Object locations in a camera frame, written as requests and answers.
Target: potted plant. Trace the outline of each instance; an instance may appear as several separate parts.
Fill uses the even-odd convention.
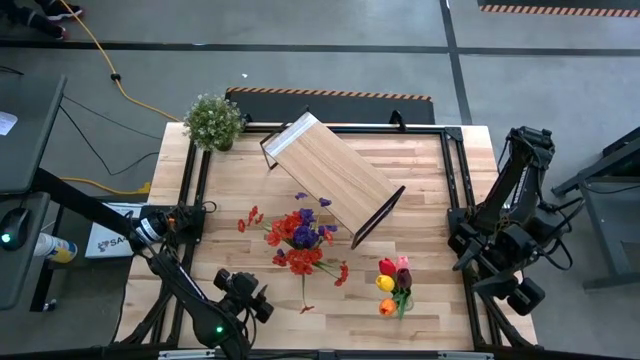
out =
[[[188,135],[205,151],[229,151],[242,131],[244,122],[236,103],[220,96],[198,95],[198,100],[184,118]]]

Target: butcher block tabletop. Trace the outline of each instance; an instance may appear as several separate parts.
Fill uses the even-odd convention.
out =
[[[485,126],[463,126],[471,182],[476,202],[484,200],[497,178],[489,131]],[[206,216],[202,241],[197,245],[191,271],[211,300],[222,293],[213,285],[220,268],[255,274],[260,287],[268,284],[267,299],[275,310],[266,324],[258,324],[256,349],[352,349],[352,350],[471,350],[473,342],[462,285],[462,274],[451,267],[456,262],[447,246],[446,211],[450,207],[440,139],[434,135],[339,134],[394,186],[406,186],[395,209],[355,249],[351,233],[339,225],[334,246],[323,245],[324,260],[346,260],[349,278],[341,287],[322,272],[307,276],[306,300],[311,311],[302,309],[301,278],[287,267],[272,264],[275,248],[266,233],[250,227],[237,229],[254,205],[271,221],[300,207],[320,211],[313,199],[296,200],[304,191],[282,167],[269,171],[260,140],[266,134],[242,134],[233,148],[211,156],[205,201],[218,205]],[[164,134],[149,203],[175,205],[180,192],[189,139],[182,124],[170,123]],[[455,154],[453,142],[450,144]],[[193,202],[201,152],[197,155],[190,186]],[[459,164],[453,159],[454,170]],[[463,194],[459,198],[464,204]],[[323,223],[334,221],[324,213]],[[413,309],[402,320],[382,317],[380,301],[388,294],[375,285],[378,261],[408,256],[413,276]],[[156,300],[161,281],[136,257],[131,266],[116,340],[129,335]],[[500,303],[507,317],[530,342],[536,335],[530,316],[517,315]],[[168,335],[172,306],[165,317]],[[488,338],[487,316],[479,303],[483,334]],[[185,313],[181,348],[202,347],[196,340],[191,317]]]

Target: computer mouse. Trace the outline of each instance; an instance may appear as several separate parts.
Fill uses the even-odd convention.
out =
[[[31,211],[15,208],[0,220],[0,245],[3,249],[14,251],[27,241],[27,224]]]

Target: orange tulip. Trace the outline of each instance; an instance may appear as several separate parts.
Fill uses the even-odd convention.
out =
[[[393,299],[384,299],[380,303],[380,315],[391,316],[396,312],[396,302]]]

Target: wooden board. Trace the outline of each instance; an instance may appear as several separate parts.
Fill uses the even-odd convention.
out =
[[[310,112],[266,144],[265,152],[309,195],[330,199],[327,210],[352,234],[397,190]]]
[[[484,126],[469,126],[463,127],[463,134],[475,197],[481,201],[497,177],[489,131]],[[403,184],[407,190],[394,211],[357,249],[349,250],[350,234],[344,228],[336,233],[334,247],[323,247],[326,258],[348,261],[349,280],[336,288],[326,274],[313,274],[307,281],[307,302],[316,308],[300,315],[300,278],[271,264],[275,248],[265,242],[262,231],[239,233],[236,229],[237,219],[245,217],[254,204],[269,219],[308,204],[293,198],[302,187],[284,169],[268,171],[258,144],[262,137],[242,135],[228,153],[213,154],[205,200],[215,201],[219,210],[206,220],[192,271],[214,300],[221,294],[212,280],[221,267],[250,271],[261,284],[269,284],[267,297],[275,311],[267,324],[258,324],[255,348],[471,349],[462,276],[451,271],[456,258],[446,244],[449,198],[439,139],[429,135],[340,135],[394,185]],[[168,124],[151,203],[176,203],[187,147],[181,125]],[[459,169],[457,161],[454,168]],[[378,261],[398,255],[409,256],[414,277],[415,306],[402,321],[378,315],[378,304],[386,295],[374,284]],[[118,339],[142,319],[159,288],[159,279],[145,262],[135,259]],[[501,307],[522,335],[535,343],[531,317],[518,316],[504,303]],[[482,307],[480,312],[486,329]],[[201,347],[191,328],[191,318],[186,315],[181,347]]]

